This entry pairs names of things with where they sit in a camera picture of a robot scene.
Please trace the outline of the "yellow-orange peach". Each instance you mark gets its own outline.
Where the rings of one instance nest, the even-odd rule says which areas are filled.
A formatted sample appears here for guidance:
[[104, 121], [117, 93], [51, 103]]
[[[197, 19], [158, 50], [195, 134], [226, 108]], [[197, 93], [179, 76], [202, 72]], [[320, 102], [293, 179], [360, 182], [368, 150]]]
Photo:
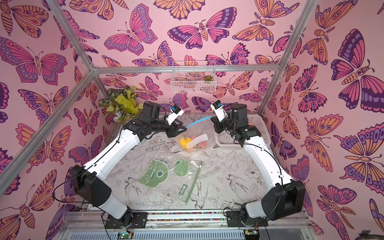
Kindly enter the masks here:
[[191, 138], [189, 137], [182, 137], [181, 140], [180, 140], [180, 146], [183, 148], [183, 149], [188, 149], [188, 144], [192, 141]]

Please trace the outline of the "clear blue-zipper zip bag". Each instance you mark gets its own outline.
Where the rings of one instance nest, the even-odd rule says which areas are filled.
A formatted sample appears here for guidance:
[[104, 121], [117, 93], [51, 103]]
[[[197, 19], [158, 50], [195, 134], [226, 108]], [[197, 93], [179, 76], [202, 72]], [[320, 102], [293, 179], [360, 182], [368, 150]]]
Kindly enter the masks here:
[[[215, 130], [213, 122], [211, 121], [212, 117], [205, 117], [200, 120], [197, 120], [190, 125], [186, 126], [186, 131], [180, 133], [175, 137], [174, 141], [178, 144], [182, 151], [193, 152], [200, 150], [207, 150], [215, 144]], [[182, 137], [189, 137], [192, 141], [188, 144], [188, 149], [183, 149], [180, 146], [180, 140]], [[196, 148], [202, 141], [208, 141], [207, 147], [205, 149]]]

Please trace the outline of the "pink peach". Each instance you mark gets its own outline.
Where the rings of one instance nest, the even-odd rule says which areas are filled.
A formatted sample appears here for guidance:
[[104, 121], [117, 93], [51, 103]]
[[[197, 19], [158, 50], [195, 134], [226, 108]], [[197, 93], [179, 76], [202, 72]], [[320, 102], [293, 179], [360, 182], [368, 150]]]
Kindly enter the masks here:
[[208, 141], [202, 141], [198, 145], [196, 145], [196, 148], [199, 149], [205, 149], [207, 147]]

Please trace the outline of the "green printed zip bag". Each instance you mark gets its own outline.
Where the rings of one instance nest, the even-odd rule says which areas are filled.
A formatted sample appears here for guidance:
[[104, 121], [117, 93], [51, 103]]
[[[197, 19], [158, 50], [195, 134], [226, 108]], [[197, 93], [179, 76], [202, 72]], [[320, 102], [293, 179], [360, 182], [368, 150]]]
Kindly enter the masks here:
[[166, 195], [174, 188], [170, 198], [186, 205], [193, 192], [203, 162], [179, 158], [173, 162], [166, 159], [154, 159], [139, 179], [143, 186]]

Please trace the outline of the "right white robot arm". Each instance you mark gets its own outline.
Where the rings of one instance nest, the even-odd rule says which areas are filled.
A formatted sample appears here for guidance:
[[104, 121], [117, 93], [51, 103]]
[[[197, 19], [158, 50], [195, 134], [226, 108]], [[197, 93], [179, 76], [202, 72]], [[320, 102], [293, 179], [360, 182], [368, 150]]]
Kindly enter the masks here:
[[260, 201], [241, 205], [239, 214], [243, 224], [258, 227], [301, 212], [306, 193], [304, 183], [293, 180], [269, 151], [261, 132], [249, 124], [247, 106], [233, 104], [230, 112], [226, 113], [224, 105], [216, 101], [211, 108], [216, 114], [211, 119], [215, 132], [228, 132], [234, 143], [245, 149], [259, 168], [269, 190]]

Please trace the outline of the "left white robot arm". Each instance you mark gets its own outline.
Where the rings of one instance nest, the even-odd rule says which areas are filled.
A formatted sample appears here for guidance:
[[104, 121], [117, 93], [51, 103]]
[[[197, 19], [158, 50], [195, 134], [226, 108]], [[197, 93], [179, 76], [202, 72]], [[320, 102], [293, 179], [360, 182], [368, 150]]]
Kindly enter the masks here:
[[132, 209], [122, 203], [105, 179], [115, 165], [142, 140], [157, 133], [166, 133], [168, 137], [176, 137], [186, 131], [186, 127], [178, 120], [184, 111], [178, 106], [171, 107], [171, 113], [160, 117], [162, 106], [145, 102], [142, 113], [123, 125], [119, 135], [100, 154], [82, 167], [70, 170], [71, 182], [77, 195], [86, 202], [102, 210], [121, 228], [133, 225]]

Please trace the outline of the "white plastic basket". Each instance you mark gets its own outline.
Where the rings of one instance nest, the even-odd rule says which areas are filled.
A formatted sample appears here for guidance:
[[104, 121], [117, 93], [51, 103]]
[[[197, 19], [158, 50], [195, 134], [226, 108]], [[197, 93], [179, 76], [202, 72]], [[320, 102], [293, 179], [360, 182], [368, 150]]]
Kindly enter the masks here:
[[[267, 126], [263, 118], [257, 114], [248, 115], [248, 122], [250, 127], [248, 130], [254, 130], [257, 136], [261, 137], [264, 140], [264, 143], [269, 147], [272, 143], [270, 134], [268, 132]], [[234, 139], [231, 137], [230, 133], [222, 131], [220, 134], [215, 133], [216, 144], [221, 147], [228, 148], [239, 148], [240, 145], [238, 142], [234, 143]]]

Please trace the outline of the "potted green plant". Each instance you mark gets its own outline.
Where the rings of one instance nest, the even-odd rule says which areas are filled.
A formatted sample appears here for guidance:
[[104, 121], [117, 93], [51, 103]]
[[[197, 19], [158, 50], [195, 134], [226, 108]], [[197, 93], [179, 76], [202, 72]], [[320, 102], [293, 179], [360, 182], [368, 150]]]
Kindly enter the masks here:
[[138, 93], [135, 86], [123, 89], [109, 89], [108, 96], [99, 100], [99, 106], [104, 108], [105, 117], [121, 124], [127, 123], [142, 112], [143, 104], [138, 104]]

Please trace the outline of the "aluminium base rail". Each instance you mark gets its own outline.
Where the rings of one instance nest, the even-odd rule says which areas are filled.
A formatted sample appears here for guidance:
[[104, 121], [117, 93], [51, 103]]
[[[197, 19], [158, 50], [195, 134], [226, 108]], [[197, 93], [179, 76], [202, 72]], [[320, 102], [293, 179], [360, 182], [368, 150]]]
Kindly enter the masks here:
[[315, 240], [305, 212], [260, 227], [245, 226], [226, 210], [134, 211], [121, 229], [100, 212], [71, 212], [57, 240]]

